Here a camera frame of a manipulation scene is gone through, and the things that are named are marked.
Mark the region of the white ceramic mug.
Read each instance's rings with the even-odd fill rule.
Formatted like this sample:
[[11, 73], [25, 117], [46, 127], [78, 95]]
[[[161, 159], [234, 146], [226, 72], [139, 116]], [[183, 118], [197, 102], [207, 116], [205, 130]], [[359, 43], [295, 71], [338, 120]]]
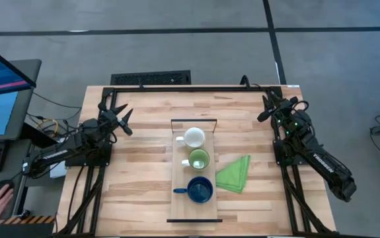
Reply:
[[206, 140], [206, 135], [203, 130], [197, 127], [189, 128], [183, 136], [178, 136], [175, 141], [180, 145], [185, 145], [191, 148], [199, 148], [203, 146]]

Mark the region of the black computer mouse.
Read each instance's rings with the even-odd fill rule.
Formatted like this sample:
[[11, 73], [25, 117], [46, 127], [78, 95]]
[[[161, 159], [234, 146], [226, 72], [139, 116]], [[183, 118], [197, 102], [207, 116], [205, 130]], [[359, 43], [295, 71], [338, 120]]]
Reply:
[[4, 193], [2, 193], [1, 197], [4, 197], [6, 195], [6, 193], [8, 193], [8, 191], [10, 191], [11, 189], [13, 189], [15, 187], [15, 184], [14, 184], [14, 182], [12, 180], [0, 180], [0, 190], [4, 186], [8, 186], [8, 189], [6, 189], [4, 191]]

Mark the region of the folded green cloth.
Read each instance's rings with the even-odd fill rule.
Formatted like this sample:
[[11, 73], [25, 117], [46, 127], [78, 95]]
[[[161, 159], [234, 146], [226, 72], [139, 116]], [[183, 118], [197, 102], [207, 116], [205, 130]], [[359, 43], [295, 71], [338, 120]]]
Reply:
[[216, 173], [216, 187], [241, 193], [246, 186], [250, 155], [242, 156]]

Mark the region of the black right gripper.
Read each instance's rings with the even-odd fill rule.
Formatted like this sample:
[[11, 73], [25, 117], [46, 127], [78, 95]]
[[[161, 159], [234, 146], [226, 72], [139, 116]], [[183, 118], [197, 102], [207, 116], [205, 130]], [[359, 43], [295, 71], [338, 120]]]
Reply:
[[264, 122], [270, 116], [275, 119], [285, 119], [289, 117], [293, 105], [298, 102], [297, 97], [292, 97], [289, 100], [281, 97], [277, 97], [274, 92], [266, 92], [266, 94], [262, 97], [264, 106], [273, 106], [273, 110], [265, 110], [261, 112], [257, 120], [259, 122]]

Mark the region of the black aluminium table frame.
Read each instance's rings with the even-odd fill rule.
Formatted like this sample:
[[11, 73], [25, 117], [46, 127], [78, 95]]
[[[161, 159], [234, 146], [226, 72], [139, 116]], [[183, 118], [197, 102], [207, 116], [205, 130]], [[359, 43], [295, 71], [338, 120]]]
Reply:
[[[310, 166], [281, 168], [274, 155], [274, 131], [259, 122], [264, 91], [256, 86], [224, 85], [112, 87], [85, 93], [81, 119], [98, 114], [97, 104], [128, 104], [132, 136], [116, 131], [109, 164], [68, 170], [57, 211], [63, 231], [102, 177], [102, 188], [73, 227], [93, 236], [245, 236], [334, 233], [325, 185]], [[239, 194], [216, 188], [221, 222], [168, 222], [171, 216], [172, 119], [216, 119], [215, 174], [250, 155], [247, 184]]]

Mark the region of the white paper sheet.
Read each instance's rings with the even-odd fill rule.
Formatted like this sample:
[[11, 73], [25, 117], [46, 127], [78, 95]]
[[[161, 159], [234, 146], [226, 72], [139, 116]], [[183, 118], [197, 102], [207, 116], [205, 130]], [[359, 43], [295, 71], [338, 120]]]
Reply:
[[64, 161], [50, 166], [50, 178], [51, 179], [64, 177], [66, 175], [66, 173], [67, 173], [67, 169], [66, 169]]

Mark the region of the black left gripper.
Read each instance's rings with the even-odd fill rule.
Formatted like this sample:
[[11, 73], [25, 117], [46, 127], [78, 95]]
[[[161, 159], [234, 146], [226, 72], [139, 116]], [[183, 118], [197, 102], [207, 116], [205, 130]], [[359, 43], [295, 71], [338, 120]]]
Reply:
[[[107, 109], [106, 104], [100, 102], [98, 104], [98, 109], [100, 110], [100, 116], [98, 117], [99, 130], [101, 132], [112, 132], [118, 127], [117, 115], [127, 107], [127, 104], [123, 104], [116, 108]], [[132, 129], [128, 125], [130, 116], [132, 115], [133, 109], [126, 113], [125, 116], [120, 120], [120, 127], [123, 129], [124, 133], [128, 136], [133, 134]]]

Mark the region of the dark blue mug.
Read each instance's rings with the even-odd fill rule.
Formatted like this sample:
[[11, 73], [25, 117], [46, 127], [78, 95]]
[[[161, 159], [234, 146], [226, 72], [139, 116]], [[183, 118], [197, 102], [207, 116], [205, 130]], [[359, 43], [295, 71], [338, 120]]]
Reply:
[[213, 196], [213, 185], [206, 177], [194, 177], [186, 188], [175, 188], [175, 194], [187, 194], [191, 201], [199, 204], [208, 202]]

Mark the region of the black box with hazard stripes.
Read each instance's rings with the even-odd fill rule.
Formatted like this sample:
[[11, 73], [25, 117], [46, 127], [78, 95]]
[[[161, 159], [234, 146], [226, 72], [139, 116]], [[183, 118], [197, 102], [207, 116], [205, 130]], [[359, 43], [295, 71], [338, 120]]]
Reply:
[[0, 238], [44, 238], [52, 234], [55, 216], [0, 219]]

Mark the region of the black monitor support beam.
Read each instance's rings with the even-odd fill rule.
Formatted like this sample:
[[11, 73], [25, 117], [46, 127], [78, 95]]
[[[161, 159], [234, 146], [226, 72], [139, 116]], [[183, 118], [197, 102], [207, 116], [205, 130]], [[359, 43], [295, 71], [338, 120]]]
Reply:
[[47, 136], [44, 132], [37, 130], [26, 122], [22, 126], [20, 139], [29, 139], [35, 146], [39, 148], [46, 148], [58, 144], [56, 140]]

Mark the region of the green mug with white handle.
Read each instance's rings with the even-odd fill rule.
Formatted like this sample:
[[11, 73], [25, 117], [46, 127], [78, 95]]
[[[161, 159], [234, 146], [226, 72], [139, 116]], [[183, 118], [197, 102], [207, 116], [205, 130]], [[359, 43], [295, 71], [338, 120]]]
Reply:
[[203, 149], [195, 149], [190, 154], [188, 159], [181, 162], [183, 167], [192, 167], [196, 170], [205, 169], [209, 165], [209, 154]]

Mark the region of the wooden shelf with black ends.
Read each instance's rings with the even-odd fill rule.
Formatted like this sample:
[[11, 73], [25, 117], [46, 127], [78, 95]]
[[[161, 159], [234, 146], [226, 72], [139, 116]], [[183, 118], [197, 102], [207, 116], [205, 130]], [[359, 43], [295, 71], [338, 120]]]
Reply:
[[[217, 198], [215, 187], [215, 159], [213, 134], [217, 126], [216, 119], [172, 119], [172, 188], [171, 188], [171, 216], [168, 222], [221, 222], [217, 214]], [[204, 131], [206, 140], [203, 146], [191, 148], [180, 145], [175, 139], [183, 136], [189, 128], [197, 127]], [[203, 149], [209, 154], [209, 165], [202, 170], [192, 167], [183, 167], [181, 162], [188, 159], [195, 149]], [[206, 177], [213, 185], [213, 196], [203, 204], [191, 201], [187, 194], [175, 194], [175, 188], [186, 188], [194, 177]]]

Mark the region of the black floor vent grille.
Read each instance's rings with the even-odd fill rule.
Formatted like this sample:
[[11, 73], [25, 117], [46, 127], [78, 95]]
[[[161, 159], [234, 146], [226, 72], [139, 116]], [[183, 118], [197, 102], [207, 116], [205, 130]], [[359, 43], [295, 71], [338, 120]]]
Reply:
[[111, 85], [191, 85], [190, 70], [112, 74]]

